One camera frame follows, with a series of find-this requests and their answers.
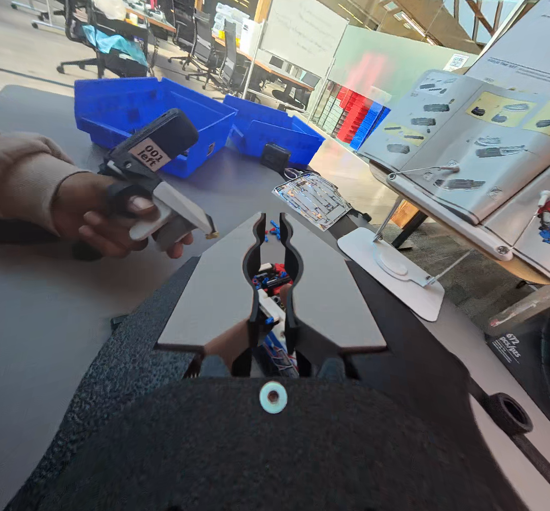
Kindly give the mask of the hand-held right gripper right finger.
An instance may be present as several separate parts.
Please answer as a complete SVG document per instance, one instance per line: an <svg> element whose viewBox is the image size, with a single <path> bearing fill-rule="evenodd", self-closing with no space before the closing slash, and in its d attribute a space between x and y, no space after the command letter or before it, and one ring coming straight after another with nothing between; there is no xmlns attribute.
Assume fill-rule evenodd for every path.
<svg viewBox="0 0 550 511"><path fill-rule="evenodd" d="M280 213L286 297L285 341L298 361L379 353L387 342L344 256L293 217Z"/></svg>

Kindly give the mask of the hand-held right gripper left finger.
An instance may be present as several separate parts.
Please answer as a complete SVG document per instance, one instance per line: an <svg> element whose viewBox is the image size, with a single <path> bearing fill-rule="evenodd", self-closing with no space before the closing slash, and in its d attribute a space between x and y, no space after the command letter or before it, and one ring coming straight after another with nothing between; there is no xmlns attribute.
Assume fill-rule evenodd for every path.
<svg viewBox="0 0 550 511"><path fill-rule="evenodd" d="M253 277L261 263L266 214L257 212L206 250L157 340L157 349L191 353L201 367L220 357L235 377L250 377L262 314Z"/></svg>

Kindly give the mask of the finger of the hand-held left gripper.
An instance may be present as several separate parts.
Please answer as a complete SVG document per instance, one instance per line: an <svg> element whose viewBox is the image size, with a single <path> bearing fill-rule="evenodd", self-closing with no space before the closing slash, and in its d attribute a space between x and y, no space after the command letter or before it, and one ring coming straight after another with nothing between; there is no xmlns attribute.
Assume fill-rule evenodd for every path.
<svg viewBox="0 0 550 511"><path fill-rule="evenodd" d="M155 188L153 197L168 206L180 218L188 219L204 234L215 231L215 224L212 218L199 205L167 182L161 182Z"/></svg>
<svg viewBox="0 0 550 511"><path fill-rule="evenodd" d="M154 232L153 236L157 248L166 252L170 246L186 237L196 229L196 226L185 218L173 218L164 226Z"/></svg>

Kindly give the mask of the toy brick race car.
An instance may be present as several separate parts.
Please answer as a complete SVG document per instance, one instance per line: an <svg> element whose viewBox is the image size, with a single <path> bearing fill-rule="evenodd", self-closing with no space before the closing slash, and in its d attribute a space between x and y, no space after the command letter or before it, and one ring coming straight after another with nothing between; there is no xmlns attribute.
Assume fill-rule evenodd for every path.
<svg viewBox="0 0 550 511"><path fill-rule="evenodd" d="M260 312L260 338L253 356L267 377L298 378L299 369L295 353L286 344L286 309L280 290L292 280L283 263L264 263L253 277L258 293Z"/></svg>

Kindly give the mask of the person's left forearm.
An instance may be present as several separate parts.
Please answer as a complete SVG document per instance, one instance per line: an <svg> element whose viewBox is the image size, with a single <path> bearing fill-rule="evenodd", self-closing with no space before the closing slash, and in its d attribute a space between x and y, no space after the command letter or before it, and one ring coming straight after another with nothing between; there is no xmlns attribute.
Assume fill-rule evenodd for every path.
<svg viewBox="0 0 550 511"><path fill-rule="evenodd" d="M46 136L1 134L1 219L30 222L58 235L52 201L62 182L85 172Z"/></svg>

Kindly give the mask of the grey desk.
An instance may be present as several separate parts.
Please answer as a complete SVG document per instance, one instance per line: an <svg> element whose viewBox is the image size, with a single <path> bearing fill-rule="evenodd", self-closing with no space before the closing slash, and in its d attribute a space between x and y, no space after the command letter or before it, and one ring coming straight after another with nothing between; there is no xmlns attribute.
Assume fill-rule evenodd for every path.
<svg viewBox="0 0 550 511"><path fill-rule="evenodd" d="M74 99L19 85L1 90L1 132L51 137L81 167L97 170L101 151L79 131ZM171 184L212 215L221 237L258 211L270 218L283 202L275 172L225 147L187 180ZM155 246L126 260L80 262L70 246L1 246L1 509L24 485L50 445L90 363L108 339L109 320L132 312L186 259ZM422 320L488 393L504 392L533 421L526 435L549 461L549 421L486 347L480 331L447 298L437 322ZM549 483L470 399L481 433L530 510L549 510Z"/></svg>

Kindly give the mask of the person's left hand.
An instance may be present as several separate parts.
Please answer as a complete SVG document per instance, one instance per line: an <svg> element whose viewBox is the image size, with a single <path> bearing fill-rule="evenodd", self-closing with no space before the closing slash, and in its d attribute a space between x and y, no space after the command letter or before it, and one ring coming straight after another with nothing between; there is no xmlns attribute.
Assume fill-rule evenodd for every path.
<svg viewBox="0 0 550 511"><path fill-rule="evenodd" d="M81 241L103 257L123 259L142 251L146 240L133 241L129 228L108 215L108 188L117 179L91 172L66 178L51 203L51 219L59 236L67 241Z"/></svg>

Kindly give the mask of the large blue storage bin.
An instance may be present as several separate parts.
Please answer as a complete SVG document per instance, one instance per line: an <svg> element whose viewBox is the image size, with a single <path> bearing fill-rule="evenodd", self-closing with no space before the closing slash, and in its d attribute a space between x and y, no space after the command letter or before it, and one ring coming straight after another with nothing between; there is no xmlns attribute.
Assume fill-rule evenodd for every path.
<svg viewBox="0 0 550 511"><path fill-rule="evenodd" d="M167 78L77 80L74 115L93 144L113 149L167 110L178 108L196 127L198 142L161 170L186 179L225 146L237 109Z"/></svg>

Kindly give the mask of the black office chair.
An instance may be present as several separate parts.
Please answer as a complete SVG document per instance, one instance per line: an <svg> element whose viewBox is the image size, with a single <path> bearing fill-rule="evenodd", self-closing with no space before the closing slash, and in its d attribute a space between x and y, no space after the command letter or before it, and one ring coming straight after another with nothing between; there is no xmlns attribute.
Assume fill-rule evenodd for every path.
<svg viewBox="0 0 550 511"><path fill-rule="evenodd" d="M255 91L261 90L262 72L259 67L238 64L236 24L224 20L225 57L220 69L221 84L229 95L240 95L252 102L260 102Z"/></svg>
<svg viewBox="0 0 550 511"><path fill-rule="evenodd" d="M180 61L183 71L186 71L186 67L189 64L198 68L198 64L191 57L195 42L195 25L193 19L195 9L179 0L172 0L172 13L174 27L176 29L173 36L173 43L185 52L187 56L170 57L168 62L172 62L173 60Z"/></svg>
<svg viewBox="0 0 550 511"><path fill-rule="evenodd" d="M89 22L89 16L87 14L87 7L90 6L89 3L89 0L63 0L63 14L65 19L64 31L69 41L79 43L92 49L94 57L61 62L57 66L57 71L60 74L64 74L64 68L66 66L78 66L82 70L85 70L86 66L94 66L97 68L97 78L102 79L105 74L105 61L102 58L102 54L98 53L95 46L88 41L84 32L84 26L88 25Z"/></svg>
<svg viewBox="0 0 550 511"><path fill-rule="evenodd" d="M185 75L185 79L199 79L205 77L203 89L209 82L217 88L223 90L223 83L217 74L218 55L215 47L215 40L212 37L212 20L210 15L196 11L193 14L194 21L194 44L191 50L189 60L194 60L199 70L196 73Z"/></svg>

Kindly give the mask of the shiny sticker sheet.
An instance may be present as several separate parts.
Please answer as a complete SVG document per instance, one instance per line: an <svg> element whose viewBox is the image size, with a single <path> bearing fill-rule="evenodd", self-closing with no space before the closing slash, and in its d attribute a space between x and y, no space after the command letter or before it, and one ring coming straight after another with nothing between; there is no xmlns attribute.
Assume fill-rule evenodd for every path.
<svg viewBox="0 0 550 511"><path fill-rule="evenodd" d="M272 194L326 232L352 211L338 188L320 174L309 171L276 186Z"/></svg>

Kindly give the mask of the small blue storage bin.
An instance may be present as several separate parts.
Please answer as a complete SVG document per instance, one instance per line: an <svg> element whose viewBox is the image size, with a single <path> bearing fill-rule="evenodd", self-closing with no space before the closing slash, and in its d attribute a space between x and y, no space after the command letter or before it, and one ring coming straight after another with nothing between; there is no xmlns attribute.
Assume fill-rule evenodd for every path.
<svg viewBox="0 0 550 511"><path fill-rule="evenodd" d="M290 163L307 165L325 141L298 116L232 95L223 103L237 111L229 138L246 156L259 158L265 145L274 143L290 153Z"/></svg>

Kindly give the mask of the black square device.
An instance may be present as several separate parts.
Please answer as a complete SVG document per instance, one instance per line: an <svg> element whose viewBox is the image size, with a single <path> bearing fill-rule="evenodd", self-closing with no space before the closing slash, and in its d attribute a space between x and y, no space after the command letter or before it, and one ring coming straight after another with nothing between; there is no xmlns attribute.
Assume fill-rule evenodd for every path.
<svg viewBox="0 0 550 511"><path fill-rule="evenodd" d="M288 167L291 155L289 150L268 142L262 150L260 164L280 174Z"/></svg>

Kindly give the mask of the teal cloth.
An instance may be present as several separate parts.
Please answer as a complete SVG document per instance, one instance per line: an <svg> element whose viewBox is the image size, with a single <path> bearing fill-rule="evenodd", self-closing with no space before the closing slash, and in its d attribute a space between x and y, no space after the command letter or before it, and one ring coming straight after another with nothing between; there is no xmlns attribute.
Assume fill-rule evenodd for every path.
<svg viewBox="0 0 550 511"><path fill-rule="evenodd" d="M148 67L146 55L137 42L128 40L119 34L108 36L92 25L84 25L81 28L86 40L101 53L108 54L114 49L125 54L133 61Z"/></svg>

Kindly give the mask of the wooden workbench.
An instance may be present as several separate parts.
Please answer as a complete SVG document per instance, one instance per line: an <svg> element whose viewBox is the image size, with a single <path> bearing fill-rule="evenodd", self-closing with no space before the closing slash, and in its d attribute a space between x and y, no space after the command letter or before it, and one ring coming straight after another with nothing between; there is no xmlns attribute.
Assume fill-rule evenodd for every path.
<svg viewBox="0 0 550 511"><path fill-rule="evenodd" d="M168 33L175 34L176 28L169 24L165 19L160 19L156 15L149 15L142 7L134 7L128 4L125 0L100 0L100 6L106 6L110 13L121 13L121 9L125 8L127 15L135 15L138 19L142 19L149 26L162 28Z"/></svg>
<svg viewBox="0 0 550 511"><path fill-rule="evenodd" d="M220 45L225 45L224 39L220 39L219 37L217 37L214 34L212 34L212 38L214 39L214 41L216 43L218 43ZM239 49L239 47L237 47L237 55L243 56L245 59L252 62L252 55L242 52ZM256 57L256 59L254 60L254 63L255 63L256 66L266 70L268 73L276 75L281 80L288 81L288 82L290 82L290 83L292 83L293 85L296 85L296 86L304 87L304 88L306 88L307 90L309 90L311 92L315 90L316 84L313 85L313 86L308 85L306 82L301 81L298 78L293 77L291 74L287 73L286 71L282 70L282 68L278 68L278 67L270 64L269 62L264 62L263 58Z"/></svg>

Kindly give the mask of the white whiteboard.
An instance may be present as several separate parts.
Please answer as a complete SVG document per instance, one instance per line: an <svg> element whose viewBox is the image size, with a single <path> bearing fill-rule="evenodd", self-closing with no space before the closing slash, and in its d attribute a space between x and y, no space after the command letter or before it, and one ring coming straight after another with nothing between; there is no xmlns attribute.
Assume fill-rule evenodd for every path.
<svg viewBox="0 0 550 511"><path fill-rule="evenodd" d="M322 86L347 26L317 0L271 0L263 22L243 23L239 49L252 55L252 67L256 57L263 58L308 85Z"/></svg>

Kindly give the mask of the red and blue parts drawers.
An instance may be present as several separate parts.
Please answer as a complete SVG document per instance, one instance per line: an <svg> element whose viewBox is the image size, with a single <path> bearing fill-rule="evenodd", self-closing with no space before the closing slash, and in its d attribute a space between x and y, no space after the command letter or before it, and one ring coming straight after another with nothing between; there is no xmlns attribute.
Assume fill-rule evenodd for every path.
<svg viewBox="0 0 550 511"><path fill-rule="evenodd" d="M330 137L357 152L389 112L386 106L329 81L313 122Z"/></svg>

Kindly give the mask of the printed toy car box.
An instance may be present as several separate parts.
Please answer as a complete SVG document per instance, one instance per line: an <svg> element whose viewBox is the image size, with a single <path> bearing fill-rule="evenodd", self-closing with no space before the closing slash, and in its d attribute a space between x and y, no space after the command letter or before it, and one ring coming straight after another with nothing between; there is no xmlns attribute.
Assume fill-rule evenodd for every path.
<svg viewBox="0 0 550 511"><path fill-rule="evenodd" d="M490 318L485 333L488 347L549 418L549 285Z"/></svg>

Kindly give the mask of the black toy tyre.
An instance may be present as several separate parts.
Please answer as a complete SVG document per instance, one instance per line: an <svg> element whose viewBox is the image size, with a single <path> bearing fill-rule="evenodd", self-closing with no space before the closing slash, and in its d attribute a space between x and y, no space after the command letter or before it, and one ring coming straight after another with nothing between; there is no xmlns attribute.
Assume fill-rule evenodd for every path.
<svg viewBox="0 0 550 511"><path fill-rule="evenodd" d="M486 399L486 411L493 422L509 437L533 430L533 422L524 408L505 393L495 393Z"/></svg>

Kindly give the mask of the instruction booklet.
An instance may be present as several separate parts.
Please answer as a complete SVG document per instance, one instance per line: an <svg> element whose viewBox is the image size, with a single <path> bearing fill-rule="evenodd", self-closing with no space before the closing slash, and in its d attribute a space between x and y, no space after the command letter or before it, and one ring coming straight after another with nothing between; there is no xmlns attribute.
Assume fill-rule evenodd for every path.
<svg viewBox="0 0 550 511"><path fill-rule="evenodd" d="M499 261L549 270L549 0L464 75L429 70L358 155L389 187Z"/></svg>

